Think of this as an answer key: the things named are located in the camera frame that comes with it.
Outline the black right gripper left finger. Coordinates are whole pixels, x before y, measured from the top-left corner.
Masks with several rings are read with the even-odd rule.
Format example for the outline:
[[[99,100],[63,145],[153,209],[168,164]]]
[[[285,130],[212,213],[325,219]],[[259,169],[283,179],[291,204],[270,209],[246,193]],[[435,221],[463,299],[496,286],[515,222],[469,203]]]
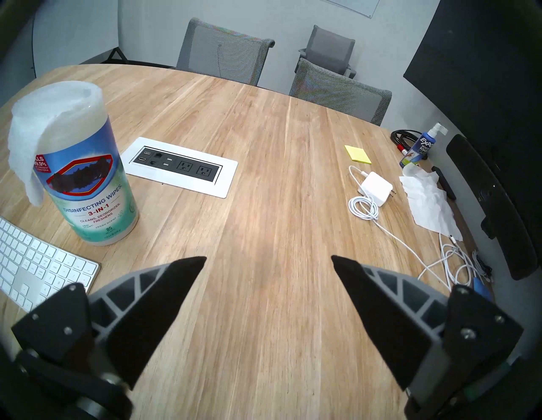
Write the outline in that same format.
[[[125,399],[206,263],[205,256],[128,273],[88,295],[63,287],[12,327],[16,366],[46,390],[94,401]]]

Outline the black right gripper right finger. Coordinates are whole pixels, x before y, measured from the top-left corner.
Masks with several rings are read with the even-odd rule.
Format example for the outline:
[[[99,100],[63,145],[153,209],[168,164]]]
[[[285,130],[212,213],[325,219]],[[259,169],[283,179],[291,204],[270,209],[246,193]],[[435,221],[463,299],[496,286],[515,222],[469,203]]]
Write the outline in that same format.
[[[448,296],[412,276],[332,255],[365,331],[408,392],[406,418],[450,418],[497,385],[523,328],[468,286]]]

